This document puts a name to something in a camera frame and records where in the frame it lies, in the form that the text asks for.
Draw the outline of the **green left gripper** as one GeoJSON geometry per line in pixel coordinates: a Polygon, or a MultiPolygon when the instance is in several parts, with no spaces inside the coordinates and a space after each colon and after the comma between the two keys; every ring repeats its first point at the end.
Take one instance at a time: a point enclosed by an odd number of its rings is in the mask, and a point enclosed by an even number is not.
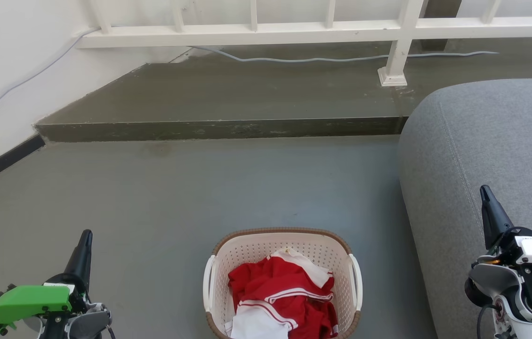
{"type": "Polygon", "coordinates": [[[88,311],[92,260],[91,230],[83,230],[62,274],[42,285],[10,285],[0,292],[0,335],[26,318],[40,320],[41,337],[68,337],[73,320],[88,311]]]}

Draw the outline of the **cream perforated plastic laundry basket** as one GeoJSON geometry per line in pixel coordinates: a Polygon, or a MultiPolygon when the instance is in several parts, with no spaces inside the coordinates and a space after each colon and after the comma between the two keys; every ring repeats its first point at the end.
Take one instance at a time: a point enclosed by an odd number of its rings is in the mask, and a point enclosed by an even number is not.
{"type": "Polygon", "coordinates": [[[363,281],[358,261],[343,238],[321,229],[250,229],[228,234],[214,248],[203,275],[203,306],[208,326],[218,339],[231,339],[225,324],[234,317],[228,274],[244,263],[255,263],[277,251],[292,251],[332,272],[332,303],[339,336],[348,339],[361,318],[363,281]]]}

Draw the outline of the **grey fabric sofa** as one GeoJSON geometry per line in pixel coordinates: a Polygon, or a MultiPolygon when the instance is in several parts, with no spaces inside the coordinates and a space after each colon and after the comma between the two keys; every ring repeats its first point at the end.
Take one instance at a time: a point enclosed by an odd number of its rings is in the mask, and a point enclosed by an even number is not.
{"type": "Polygon", "coordinates": [[[399,178],[438,339],[476,339],[464,282],[485,253],[479,189],[532,230],[532,79],[428,95],[399,139],[399,178]]]}

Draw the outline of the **white garment with red trim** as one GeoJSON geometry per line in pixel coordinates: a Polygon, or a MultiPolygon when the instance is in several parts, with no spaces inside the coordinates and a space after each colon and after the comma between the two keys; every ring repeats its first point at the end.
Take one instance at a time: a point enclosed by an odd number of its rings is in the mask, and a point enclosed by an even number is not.
{"type": "Polygon", "coordinates": [[[272,304],[260,300],[241,302],[233,320],[225,324],[231,339],[289,339],[289,332],[296,328],[296,320],[283,317],[272,304]]]}

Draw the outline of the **red garment with white stripes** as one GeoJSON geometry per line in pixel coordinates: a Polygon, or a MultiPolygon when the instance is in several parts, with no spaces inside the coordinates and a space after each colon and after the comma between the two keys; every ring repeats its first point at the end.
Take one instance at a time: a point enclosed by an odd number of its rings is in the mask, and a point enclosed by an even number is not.
{"type": "Polygon", "coordinates": [[[255,263],[244,263],[228,274],[234,315],[241,302],[270,303],[298,323],[288,339],[334,339],[339,320],[332,303],[332,272],[292,251],[277,251],[255,263]]]}

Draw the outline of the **white metal railing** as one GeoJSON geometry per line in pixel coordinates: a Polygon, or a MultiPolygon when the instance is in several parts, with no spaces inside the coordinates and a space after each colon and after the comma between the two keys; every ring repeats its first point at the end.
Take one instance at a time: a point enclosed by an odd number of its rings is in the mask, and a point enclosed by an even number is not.
{"type": "Polygon", "coordinates": [[[111,0],[90,0],[97,28],[77,48],[217,47],[389,41],[384,87],[406,86],[416,40],[532,37],[532,0],[468,0],[457,13],[429,13],[432,0],[163,0],[141,21],[111,0]]]}

